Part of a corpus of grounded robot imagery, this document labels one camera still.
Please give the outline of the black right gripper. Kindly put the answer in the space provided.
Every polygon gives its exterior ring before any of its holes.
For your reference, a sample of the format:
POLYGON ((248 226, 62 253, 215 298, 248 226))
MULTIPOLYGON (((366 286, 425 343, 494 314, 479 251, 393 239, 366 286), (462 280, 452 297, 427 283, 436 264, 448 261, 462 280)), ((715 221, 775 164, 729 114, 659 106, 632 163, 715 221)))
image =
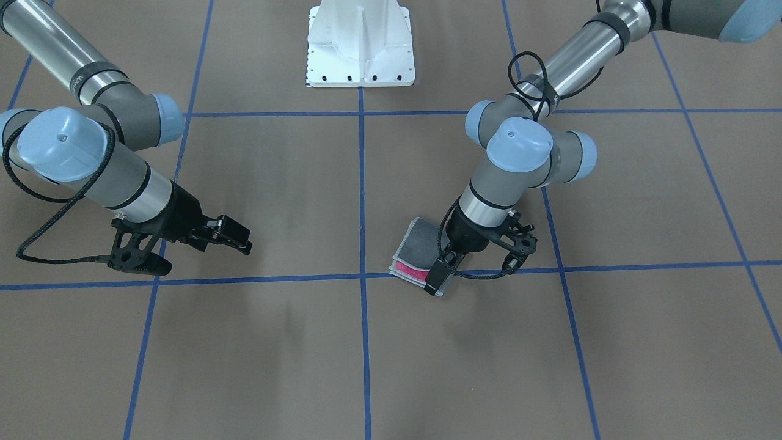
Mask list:
POLYGON ((199 201, 179 184, 172 183, 170 200, 153 218, 153 235, 167 241, 178 241, 204 252, 209 245, 223 246, 250 254, 250 230, 222 214, 216 218, 204 215, 199 201))

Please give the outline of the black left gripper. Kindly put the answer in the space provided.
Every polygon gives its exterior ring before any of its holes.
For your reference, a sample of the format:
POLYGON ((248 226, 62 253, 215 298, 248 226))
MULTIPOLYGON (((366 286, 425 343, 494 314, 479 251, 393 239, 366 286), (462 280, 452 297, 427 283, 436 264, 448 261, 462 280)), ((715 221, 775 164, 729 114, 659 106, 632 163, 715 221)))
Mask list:
POLYGON ((492 228, 472 222, 462 211, 448 214, 445 225, 448 245, 445 259, 438 257, 425 278, 426 292, 444 292, 453 278, 452 266, 458 266, 466 254, 482 252, 491 241, 492 228))

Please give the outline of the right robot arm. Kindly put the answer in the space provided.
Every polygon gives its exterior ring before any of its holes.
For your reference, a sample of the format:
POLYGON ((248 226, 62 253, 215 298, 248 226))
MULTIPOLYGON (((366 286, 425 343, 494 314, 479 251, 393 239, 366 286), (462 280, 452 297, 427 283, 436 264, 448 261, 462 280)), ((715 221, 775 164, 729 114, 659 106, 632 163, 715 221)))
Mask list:
POLYGON ((215 243, 251 252, 249 229, 225 215, 207 217, 195 197, 140 158, 140 150, 182 136, 184 118, 173 98, 141 91, 45 1, 3 1, 2 32, 28 50, 79 103, 78 108, 11 109, 2 115, 2 162, 9 177, 33 197, 60 204, 17 248, 19 259, 33 262, 28 248, 84 199, 115 215, 111 253, 90 256, 89 262, 111 257, 140 262, 153 257, 159 240, 200 251, 215 243), (20 183, 14 167, 75 194, 44 197, 20 183))

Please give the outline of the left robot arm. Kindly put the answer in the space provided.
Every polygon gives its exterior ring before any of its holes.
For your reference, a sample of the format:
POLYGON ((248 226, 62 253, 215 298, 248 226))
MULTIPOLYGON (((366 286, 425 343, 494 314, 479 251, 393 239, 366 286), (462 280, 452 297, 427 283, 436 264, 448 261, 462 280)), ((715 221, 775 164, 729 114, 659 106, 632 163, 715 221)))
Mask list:
POLYGON ((469 278, 461 262, 490 244, 506 254, 498 277, 514 274, 536 251, 534 227, 517 210, 522 195, 585 178, 597 165, 592 137, 549 119, 629 45, 654 31, 751 43, 779 23, 779 1, 600 1, 596 14, 549 59, 531 51, 514 55, 506 69, 511 92, 467 112, 467 137, 484 156, 434 232, 425 291, 439 296, 452 277, 469 278))

